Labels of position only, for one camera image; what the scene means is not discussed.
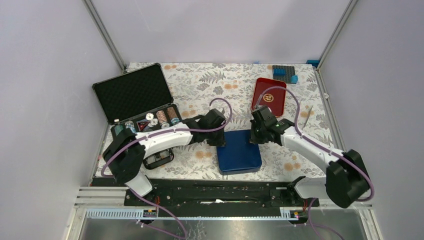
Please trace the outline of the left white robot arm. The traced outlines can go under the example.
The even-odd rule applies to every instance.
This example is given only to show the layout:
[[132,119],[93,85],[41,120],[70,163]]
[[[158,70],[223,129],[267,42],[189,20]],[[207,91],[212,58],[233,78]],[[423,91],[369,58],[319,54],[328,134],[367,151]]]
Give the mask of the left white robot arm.
[[137,133],[125,129],[102,157],[116,183],[126,185],[142,205],[148,206],[154,202],[155,192],[148,177],[141,172],[143,161],[164,150],[195,143],[224,146],[227,123],[225,116],[214,108],[205,115],[184,119],[164,129]]

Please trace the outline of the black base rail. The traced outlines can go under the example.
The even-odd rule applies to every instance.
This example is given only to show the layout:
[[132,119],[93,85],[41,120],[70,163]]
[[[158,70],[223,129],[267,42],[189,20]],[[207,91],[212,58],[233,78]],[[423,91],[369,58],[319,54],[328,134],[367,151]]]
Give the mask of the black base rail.
[[292,182],[151,179],[153,190],[145,199],[177,217],[287,218],[284,210],[306,213],[318,200],[302,198]]

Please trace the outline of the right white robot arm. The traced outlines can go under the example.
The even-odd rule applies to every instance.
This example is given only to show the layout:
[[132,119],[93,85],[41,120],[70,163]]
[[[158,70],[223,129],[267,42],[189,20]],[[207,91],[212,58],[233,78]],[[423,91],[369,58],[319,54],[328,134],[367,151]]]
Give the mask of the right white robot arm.
[[252,113],[250,140],[254,144],[275,143],[293,150],[312,162],[325,177],[300,177],[294,188],[287,191],[287,201],[301,205],[307,198],[329,199],[346,209],[359,202],[366,192],[374,193],[361,155],[351,149],[330,148],[300,131],[290,120],[277,120],[268,107],[261,106]]

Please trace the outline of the black poker chip case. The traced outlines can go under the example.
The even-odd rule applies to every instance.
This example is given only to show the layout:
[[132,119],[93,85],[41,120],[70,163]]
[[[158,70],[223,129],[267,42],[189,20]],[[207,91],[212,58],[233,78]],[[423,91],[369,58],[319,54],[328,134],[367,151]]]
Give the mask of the black poker chip case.
[[169,126],[173,126],[167,114],[168,107],[176,108],[182,121],[160,63],[97,82],[92,85],[92,89],[111,124],[113,140],[124,129],[135,134],[140,132],[136,122],[141,120],[150,121],[142,133],[161,130],[157,111],[164,111]]

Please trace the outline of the blue lego brick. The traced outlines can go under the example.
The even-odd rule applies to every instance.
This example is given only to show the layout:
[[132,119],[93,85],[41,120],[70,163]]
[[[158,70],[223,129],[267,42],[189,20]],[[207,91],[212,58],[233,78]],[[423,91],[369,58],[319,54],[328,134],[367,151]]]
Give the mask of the blue lego brick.
[[290,83],[291,83],[291,84],[297,84],[297,83],[298,83],[298,81],[299,81],[299,77],[298,77],[297,75],[293,75],[293,76],[290,78]]

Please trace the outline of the grey lego baseplate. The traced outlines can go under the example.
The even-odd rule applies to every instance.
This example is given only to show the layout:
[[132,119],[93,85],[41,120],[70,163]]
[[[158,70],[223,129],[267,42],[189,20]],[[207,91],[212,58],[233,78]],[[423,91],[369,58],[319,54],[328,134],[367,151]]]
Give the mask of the grey lego baseplate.
[[290,80],[293,75],[296,75],[294,66],[286,65],[272,65],[272,78],[274,80],[285,82],[286,84],[291,84]]

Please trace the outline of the red square tray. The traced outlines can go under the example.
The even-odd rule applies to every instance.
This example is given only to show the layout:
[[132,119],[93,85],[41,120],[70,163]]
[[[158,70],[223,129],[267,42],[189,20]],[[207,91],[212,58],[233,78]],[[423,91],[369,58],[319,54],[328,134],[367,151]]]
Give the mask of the red square tray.
[[[254,85],[253,90],[253,97],[251,101],[251,109],[254,110],[257,100],[259,99],[259,96],[261,93],[271,87],[284,87],[286,88],[287,85],[283,81],[274,80],[270,78],[264,78],[260,77],[256,80],[256,83]],[[282,117],[284,114],[284,107],[285,107],[285,99],[286,99],[286,91],[284,89],[275,88],[270,89],[266,93],[263,94],[263,96],[260,99],[260,102],[258,106],[266,105],[270,108],[270,111],[276,116],[276,117]]]

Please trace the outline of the red triangle card box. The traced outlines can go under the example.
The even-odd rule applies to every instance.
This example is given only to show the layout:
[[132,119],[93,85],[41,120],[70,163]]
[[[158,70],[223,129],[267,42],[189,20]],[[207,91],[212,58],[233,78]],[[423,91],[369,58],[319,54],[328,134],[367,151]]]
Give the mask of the red triangle card box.
[[136,125],[138,127],[139,132],[143,132],[145,128],[149,126],[150,121],[149,120],[139,120],[136,122]]

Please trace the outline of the blue corner bracket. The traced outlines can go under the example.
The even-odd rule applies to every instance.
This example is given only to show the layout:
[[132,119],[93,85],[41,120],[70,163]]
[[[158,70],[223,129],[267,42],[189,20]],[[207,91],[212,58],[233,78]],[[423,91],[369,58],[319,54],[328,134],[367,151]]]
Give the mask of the blue corner bracket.
[[309,59],[306,61],[306,64],[312,65],[315,68],[318,68],[319,64],[320,64],[320,60],[318,59]]

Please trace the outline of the blue tin lid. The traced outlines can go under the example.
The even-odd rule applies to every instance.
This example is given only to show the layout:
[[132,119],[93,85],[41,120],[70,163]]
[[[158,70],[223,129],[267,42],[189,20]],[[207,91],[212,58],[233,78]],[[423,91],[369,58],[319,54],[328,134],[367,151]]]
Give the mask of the blue tin lid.
[[250,142],[249,130],[226,131],[225,146],[216,148],[218,170],[222,175],[254,173],[260,170],[262,158],[258,144]]

